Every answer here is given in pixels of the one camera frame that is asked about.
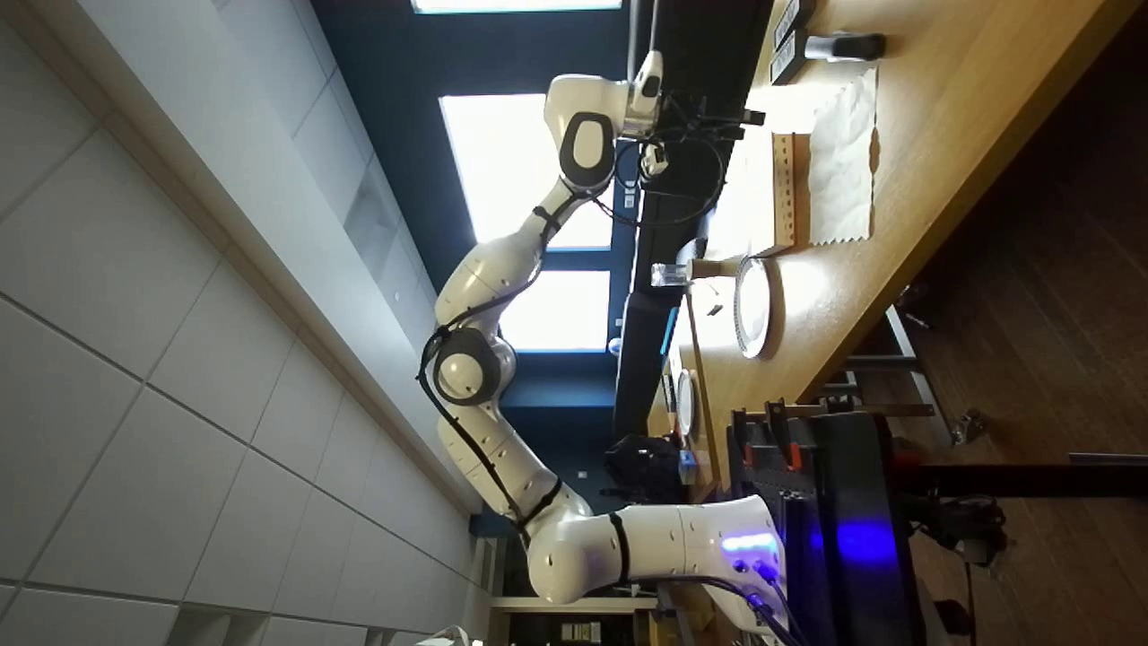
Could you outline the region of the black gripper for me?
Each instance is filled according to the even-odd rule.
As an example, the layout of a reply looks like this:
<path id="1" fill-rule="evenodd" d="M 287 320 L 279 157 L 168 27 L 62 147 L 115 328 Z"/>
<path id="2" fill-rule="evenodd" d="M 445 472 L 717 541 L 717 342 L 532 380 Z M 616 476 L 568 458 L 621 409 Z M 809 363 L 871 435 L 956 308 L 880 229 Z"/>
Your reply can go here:
<path id="1" fill-rule="evenodd" d="M 767 120 L 767 114 L 757 108 L 740 108 L 731 114 L 717 114 L 708 102 L 696 102 L 696 108 L 673 102 L 670 114 L 673 114 L 673 124 L 666 129 L 666 136 L 673 142 L 685 142 L 685 139 L 737 142 L 751 124 Z"/>

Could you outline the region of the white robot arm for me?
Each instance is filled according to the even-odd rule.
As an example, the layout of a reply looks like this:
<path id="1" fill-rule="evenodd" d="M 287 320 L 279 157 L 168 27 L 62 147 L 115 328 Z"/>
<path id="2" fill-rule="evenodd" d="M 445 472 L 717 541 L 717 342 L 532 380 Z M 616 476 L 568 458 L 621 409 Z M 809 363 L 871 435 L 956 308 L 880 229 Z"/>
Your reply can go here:
<path id="1" fill-rule="evenodd" d="M 420 388 L 439 409 L 455 470 L 525 538 L 529 582 L 543 599 L 572 602 L 627 582 L 701 582 L 763 611 L 782 599 L 787 541 L 760 497 L 596 512 L 504 413 L 516 380 L 506 308 L 537 281 L 565 224 L 614 183 L 616 147 L 660 149 L 665 90 L 660 49 L 633 77 L 565 72 L 546 86 L 554 183 L 516 224 L 469 248 L 440 282 Z"/>

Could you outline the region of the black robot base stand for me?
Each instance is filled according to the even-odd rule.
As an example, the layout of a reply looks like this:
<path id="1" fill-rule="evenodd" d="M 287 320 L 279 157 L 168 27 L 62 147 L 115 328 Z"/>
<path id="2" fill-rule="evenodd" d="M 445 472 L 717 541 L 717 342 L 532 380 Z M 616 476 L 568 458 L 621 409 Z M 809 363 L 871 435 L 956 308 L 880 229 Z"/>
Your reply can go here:
<path id="1" fill-rule="evenodd" d="M 731 490 L 787 545 L 787 646 L 927 646 L 890 429 L 871 413 L 737 413 Z"/>

